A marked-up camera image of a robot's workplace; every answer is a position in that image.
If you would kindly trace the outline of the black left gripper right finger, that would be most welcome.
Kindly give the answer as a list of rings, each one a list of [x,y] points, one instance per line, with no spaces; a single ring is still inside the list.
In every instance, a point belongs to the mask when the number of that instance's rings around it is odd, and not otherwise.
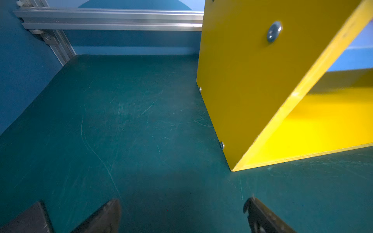
[[[250,197],[243,206],[243,213],[248,213],[252,233],[296,233],[258,198]]]

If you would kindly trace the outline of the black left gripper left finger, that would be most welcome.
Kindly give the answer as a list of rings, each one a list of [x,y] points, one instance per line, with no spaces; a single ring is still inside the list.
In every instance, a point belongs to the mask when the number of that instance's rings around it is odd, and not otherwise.
[[[118,233],[120,218],[120,201],[111,199],[76,227],[72,233]]]

